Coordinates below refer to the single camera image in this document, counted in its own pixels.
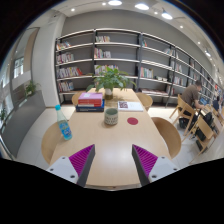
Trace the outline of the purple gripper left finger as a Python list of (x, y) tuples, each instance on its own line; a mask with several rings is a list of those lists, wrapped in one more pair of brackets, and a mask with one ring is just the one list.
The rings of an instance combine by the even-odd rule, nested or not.
[(95, 157), (95, 145), (90, 145), (67, 157), (61, 156), (47, 171), (84, 187)]

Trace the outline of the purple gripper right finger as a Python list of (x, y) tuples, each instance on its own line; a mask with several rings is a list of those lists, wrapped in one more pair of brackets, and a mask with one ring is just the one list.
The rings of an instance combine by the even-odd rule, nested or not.
[(141, 186), (146, 186), (179, 170), (166, 156), (158, 157), (137, 145), (132, 145), (132, 157)]

